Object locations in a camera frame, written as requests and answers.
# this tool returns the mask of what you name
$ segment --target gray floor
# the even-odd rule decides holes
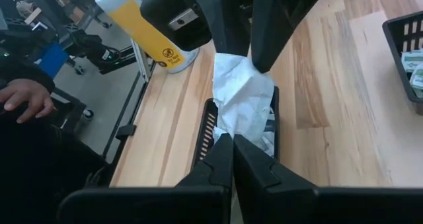
[[[100,17],[102,20],[112,22],[106,15]],[[103,44],[119,50],[131,45],[129,36],[115,24],[111,28],[105,29],[97,22],[92,21],[86,32],[87,34],[98,34],[103,39]],[[77,75],[70,65],[65,64],[54,81],[58,88],[78,98],[94,111],[94,119],[81,126],[78,134],[84,143],[101,154],[139,69],[134,63],[109,74],[101,75],[89,60],[75,58],[75,62],[85,69],[84,75]],[[141,85],[140,80],[133,97],[138,97]],[[128,122],[135,103],[136,99],[132,99],[122,121],[123,124]],[[118,141],[115,139],[107,156],[109,162],[113,158],[117,146]]]

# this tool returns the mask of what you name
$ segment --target wooden table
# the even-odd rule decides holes
[[[382,24],[422,0],[320,0],[270,74],[283,165],[322,186],[423,186],[423,117],[407,100]],[[175,75],[157,67],[112,186],[173,186],[190,170],[214,48]]]

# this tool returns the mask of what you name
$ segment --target yellow plastic container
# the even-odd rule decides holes
[[[185,52],[173,44],[140,13],[143,0],[95,0],[119,26],[128,33],[147,54],[169,73],[187,68],[197,57],[199,48]]]

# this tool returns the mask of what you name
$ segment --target human hand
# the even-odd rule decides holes
[[[28,102],[28,108],[20,115],[17,123],[47,116],[54,109],[50,94],[44,86],[30,79],[15,79],[7,87],[0,90],[0,102],[8,112],[13,111],[23,102]]]

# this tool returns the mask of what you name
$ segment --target white tissue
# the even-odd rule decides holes
[[[214,57],[213,101],[219,112],[213,137],[241,134],[259,144],[269,116],[274,82],[261,74],[243,56],[216,54]]]

